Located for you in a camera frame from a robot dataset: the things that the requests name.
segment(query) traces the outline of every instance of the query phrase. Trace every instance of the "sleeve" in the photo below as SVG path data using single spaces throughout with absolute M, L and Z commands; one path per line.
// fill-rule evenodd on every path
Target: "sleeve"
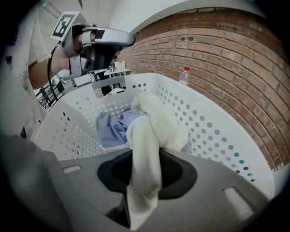
M 29 51 L 29 65 L 33 62 L 41 62 L 48 57 L 47 51 L 45 49 L 44 40 L 41 35 L 41 30 L 38 21 L 38 7 L 34 9 L 34 18 L 33 18 L 33 30 L 30 42 L 30 51 Z

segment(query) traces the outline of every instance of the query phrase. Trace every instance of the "plastic bottle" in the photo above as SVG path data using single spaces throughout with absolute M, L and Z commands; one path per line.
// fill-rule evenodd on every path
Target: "plastic bottle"
M 184 67 L 184 71 L 180 74 L 179 82 L 184 85 L 188 85 L 189 83 L 189 67 Z

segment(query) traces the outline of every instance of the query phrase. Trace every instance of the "person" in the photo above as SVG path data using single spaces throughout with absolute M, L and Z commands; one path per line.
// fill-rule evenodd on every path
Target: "person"
M 22 106 L 21 120 L 13 120 L 13 117 L 11 117 L 17 114 L 17 111 L 20 111 L 19 108 L 17 111 L 14 108 L 10 111 L 9 109 L 3 109 L 5 115 L 2 115 L 4 120 L 0 125 L 0 130 L 10 135 L 21 135 L 29 140 L 36 136 L 36 132 L 48 113 L 40 105 L 33 91 L 43 87 L 48 82 L 48 53 L 44 46 L 38 21 L 39 7 L 41 5 L 36 4 L 19 24 L 18 31 L 13 41 L 6 47 L 1 60 L 1 71 L 4 74 L 2 87 L 6 87 L 2 91 L 3 96 L 6 94 L 5 98 L 13 98 L 15 95 L 19 98 L 28 98 L 29 104 L 25 107 Z M 94 40 L 93 33 L 91 34 L 91 40 Z M 81 44 L 82 35 L 76 37 L 73 41 L 76 52 L 81 50 Z M 52 78 L 61 70 L 68 69 L 68 61 L 69 58 L 58 46 L 52 57 L 50 77 Z

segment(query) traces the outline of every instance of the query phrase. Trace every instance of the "clothing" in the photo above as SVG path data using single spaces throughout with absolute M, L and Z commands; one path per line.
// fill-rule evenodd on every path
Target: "clothing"
M 137 117 L 147 115 L 143 112 L 133 112 L 125 109 L 120 118 L 111 117 L 107 113 L 100 113 L 96 119 L 97 143 L 104 151 L 115 151 L 128 148 L 126 131 Z
M 137 230 L 158 204 L 162 188 L 159 149 L 180 151 L 188 142 L 188 129 L 158 96 L 137 93 L 133 112 L 146 112 L 128 127 L 126 136 L 133 150 L 132 174 L 127 187 L 131 230 Z
M 5 92 L 5 101 L 7 101 L 3 104 L 10 107 L 5 109 L 5 121 L 0 129 L 9 135 L 22 134 L 27 139 L 35 137 L 47 114 L 36 99 L 28 76 L 28 66 L 35 61 L 41 62 L 47 57 L 38 22 L 38 7 L 39 5 L 36 5 L 32 8 L 19 24 L 15 38 L 7 46 L 1 60 L 1 75 L 4 77 L 1 88 L 3 95 Z M 17 85 L 21 86 L 24 91 L 20 90 Z M 14 97 L 12 94 L 16 92 L 19 97 L 18 101 L 12 102 Z M 25 109 L 21 111 L 20 108 L 24 105 Z M 20 115 L 21 119 L 12 121 L 13 117 L 9 115 Z

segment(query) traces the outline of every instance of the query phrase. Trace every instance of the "laundry basket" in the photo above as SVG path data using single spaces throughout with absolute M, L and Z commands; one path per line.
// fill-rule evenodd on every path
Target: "laundry basket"
M 93 89 L 124 81 L 126 91 L 96 98 Z M 49 112 L 34 141 L 58 160 L 102 155 L 105 152 L 96 142 L 96 117 L 100 112 L 119 116 L 130 107 L 136 92 L 158 95 L 188 127 L 183 152 L 224 164 L 268 198 L 274 197 L 270 167 L 243 127 L 202 94 L 156 73 L 115 77 L 68 93 Z

